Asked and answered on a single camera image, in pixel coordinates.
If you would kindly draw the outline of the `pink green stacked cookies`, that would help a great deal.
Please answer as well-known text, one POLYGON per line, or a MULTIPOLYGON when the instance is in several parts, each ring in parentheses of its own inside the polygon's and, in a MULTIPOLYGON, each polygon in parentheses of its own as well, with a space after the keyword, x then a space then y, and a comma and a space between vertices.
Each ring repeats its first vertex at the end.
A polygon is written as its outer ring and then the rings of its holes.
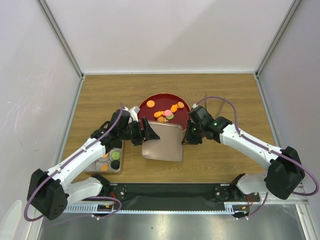
POLYGON ((167 109, 164 111, 164 116, 167 120, 171 120, 174 118, 174 113, 170 109, 167 109))

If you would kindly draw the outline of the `black cookie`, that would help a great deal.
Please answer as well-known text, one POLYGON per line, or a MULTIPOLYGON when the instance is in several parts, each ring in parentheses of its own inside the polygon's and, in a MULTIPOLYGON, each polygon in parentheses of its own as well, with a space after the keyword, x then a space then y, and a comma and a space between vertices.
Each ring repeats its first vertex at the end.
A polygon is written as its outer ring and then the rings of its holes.
POLYGON ((110 167, 114 170, 118 170, 120 168, 121 162, 119 160, 113 160, 110 163, 110 167))

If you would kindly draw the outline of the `pink metal tin lid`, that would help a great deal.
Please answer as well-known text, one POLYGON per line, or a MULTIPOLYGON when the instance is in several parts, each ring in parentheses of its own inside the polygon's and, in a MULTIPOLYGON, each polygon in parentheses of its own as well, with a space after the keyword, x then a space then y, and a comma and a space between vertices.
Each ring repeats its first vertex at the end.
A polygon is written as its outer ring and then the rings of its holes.
POLYGON ((151 128, 160 137, 142 144, 141 154, 145 159, 181 162, 184 158, 183 128, 178 124, 149 122, 151 128))

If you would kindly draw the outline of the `orange round cookie top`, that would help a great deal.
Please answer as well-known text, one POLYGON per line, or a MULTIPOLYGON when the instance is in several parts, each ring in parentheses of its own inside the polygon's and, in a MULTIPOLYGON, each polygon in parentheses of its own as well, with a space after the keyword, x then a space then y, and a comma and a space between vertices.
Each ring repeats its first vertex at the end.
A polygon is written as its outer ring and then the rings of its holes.
POLYGON ((148 108, 154 108, 155 105, 156 105, 156 103, 155 103, 153 100, 148 100, 148 101, 146 102, 146 106, 147 106, 148 108))

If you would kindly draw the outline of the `red round tray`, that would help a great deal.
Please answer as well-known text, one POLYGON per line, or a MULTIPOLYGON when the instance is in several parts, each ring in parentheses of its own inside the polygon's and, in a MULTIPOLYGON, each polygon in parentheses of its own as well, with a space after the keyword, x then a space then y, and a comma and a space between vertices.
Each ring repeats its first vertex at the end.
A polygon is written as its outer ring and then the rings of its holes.
POLYGON ((176 105, 178 102, 183 102, 184 108, 178 108, 178 110, 173 113, 173 119, 160 123, 180 125, 185 131, 187 128, 187 121, 190 119, 188 115, 190 107, 184 99, 171 93, 157 93, 147 97, 139 106, 140 111, 137 114, 138 119, 142 120, 143 117, 146 117, 148 121, 158 122, 158 118, 154 117, 154 113, 158 111, 170 110, 172 105, 176 105), (155 102, 155 107, 147 107, 146 103, 149 100, 153 100, 155 102))

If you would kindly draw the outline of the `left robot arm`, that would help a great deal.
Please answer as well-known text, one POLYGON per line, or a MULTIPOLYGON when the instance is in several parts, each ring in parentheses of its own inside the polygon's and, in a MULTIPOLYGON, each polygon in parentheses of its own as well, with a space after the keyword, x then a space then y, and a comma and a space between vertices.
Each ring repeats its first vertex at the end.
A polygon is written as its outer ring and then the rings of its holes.
POLYGON ((129 140, 134 146, 150 140, 159 140, 146 117, 138 119, 138 107, 116 110, 109 121, 96 129, 86 142, 59 164, 44 171, 34 171, 30 178, 24 219, 28 222, 43 217, 54 220, 76 202, 85 199, 115 201, 110 196, 110 181, 96 173, 87 180, 74 179, 90 164, 129 140))

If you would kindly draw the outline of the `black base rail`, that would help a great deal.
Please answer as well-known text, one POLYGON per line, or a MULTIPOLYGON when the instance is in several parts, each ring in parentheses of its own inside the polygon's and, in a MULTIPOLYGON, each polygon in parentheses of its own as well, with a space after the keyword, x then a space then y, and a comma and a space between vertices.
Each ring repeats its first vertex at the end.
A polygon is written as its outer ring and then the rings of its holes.
POLYGON ((232 206, 260 201, 258 193, 245 195, 228 183, 112 183, 111 192, 123 211, 232 212, 232 206))

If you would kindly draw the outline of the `metal tongs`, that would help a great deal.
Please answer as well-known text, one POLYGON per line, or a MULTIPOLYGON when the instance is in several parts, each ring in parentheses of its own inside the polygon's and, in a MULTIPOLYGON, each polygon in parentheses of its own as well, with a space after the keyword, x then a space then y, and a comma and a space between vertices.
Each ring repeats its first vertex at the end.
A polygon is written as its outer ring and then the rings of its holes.
POLYGON ((206 110, 213 116, 218 116, 224 107, 225 102, 220 97, 206 96, 204 106, 206 110))

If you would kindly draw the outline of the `green sandwich cookie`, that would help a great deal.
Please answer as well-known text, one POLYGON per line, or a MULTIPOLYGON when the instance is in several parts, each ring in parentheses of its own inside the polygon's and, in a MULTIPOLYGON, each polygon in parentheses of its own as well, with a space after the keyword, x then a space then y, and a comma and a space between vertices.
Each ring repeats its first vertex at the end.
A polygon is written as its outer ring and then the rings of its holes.
POLYGON ((121 159, 121 153, 119 151, 113 151, 112 154, 110 155, 110 158, 113 161, 118 161, 121 159))

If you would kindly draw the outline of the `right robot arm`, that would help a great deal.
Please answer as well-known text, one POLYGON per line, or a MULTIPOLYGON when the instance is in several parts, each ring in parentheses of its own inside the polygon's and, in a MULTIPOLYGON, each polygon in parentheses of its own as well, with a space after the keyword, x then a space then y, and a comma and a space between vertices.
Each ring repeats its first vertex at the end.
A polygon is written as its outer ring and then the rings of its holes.
POLYGON ((240 174, 230 188, 230 195, 242 201, 250 193, 266 191, 286 200, 305 177, 297 151, 292 147, 281 149, 249 135, 236 128, 225 117, 213 118, 207 109, 194 104, 188 113, 183 145, 198 145, 203 139, 213 140, 231 147, 254 160, 266 170, 261 174, 240 174))

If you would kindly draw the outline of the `orange star cookie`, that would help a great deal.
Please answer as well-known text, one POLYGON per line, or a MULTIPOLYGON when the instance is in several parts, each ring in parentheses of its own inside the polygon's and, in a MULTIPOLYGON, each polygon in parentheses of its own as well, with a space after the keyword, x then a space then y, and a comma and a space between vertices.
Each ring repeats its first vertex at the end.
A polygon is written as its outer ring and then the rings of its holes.
POLYGON ((157 112, 154 113, 154 117, 155 118, 159 118, 161 116, 164 116, 164 111, 157 111, 157 112))

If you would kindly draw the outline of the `orange flower cookie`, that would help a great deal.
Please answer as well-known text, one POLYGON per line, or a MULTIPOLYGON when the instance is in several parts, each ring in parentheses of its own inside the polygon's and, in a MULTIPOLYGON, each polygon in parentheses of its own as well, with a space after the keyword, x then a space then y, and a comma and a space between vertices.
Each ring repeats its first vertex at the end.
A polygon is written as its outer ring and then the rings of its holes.
POLYGON ((176 104, 172 105, 170 108, 172 113, 175 113, 178 110, 178 106, 176 104))

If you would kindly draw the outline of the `orange scalloped cookie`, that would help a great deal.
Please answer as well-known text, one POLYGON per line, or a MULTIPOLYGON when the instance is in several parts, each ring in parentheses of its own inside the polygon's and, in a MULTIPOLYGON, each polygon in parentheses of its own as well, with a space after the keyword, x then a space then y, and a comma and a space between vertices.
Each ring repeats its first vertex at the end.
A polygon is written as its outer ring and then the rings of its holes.
POLYGON ((184 103, 181 101, 179 101, 176 105, 179 109, 183 109, 185 107, 184 103))

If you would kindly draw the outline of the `metal cookie tin box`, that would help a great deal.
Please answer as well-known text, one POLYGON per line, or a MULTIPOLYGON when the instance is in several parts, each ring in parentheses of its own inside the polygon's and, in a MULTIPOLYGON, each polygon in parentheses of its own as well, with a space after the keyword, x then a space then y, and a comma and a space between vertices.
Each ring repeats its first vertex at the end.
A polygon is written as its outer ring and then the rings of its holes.
POLYGON ((98 158, 97 160, 95 160, 93 163, 91 163, 85 170, 85 173, 103 173, 103 174, 110 174, 110 175, 119 175, 122 173, 123 171, 123 161, 124 161, 124 149, 125 149, 125 142, 124 141, 120 141, 116 144, 116 147, 112 148, 109 152, 105 153, 108 154, 107 158, 98 158), (113 169, 111 168, 110 164, 113 161, 111 159, 111 154, 114 151, 118 151, 121 153, 121 159, 120 161, 120 167, 119 169, 113 169), (100 168, 102 165, 104 164, 108 164, 109 165, 109 171, 108 172, 103 172, 100 171, 100 168))

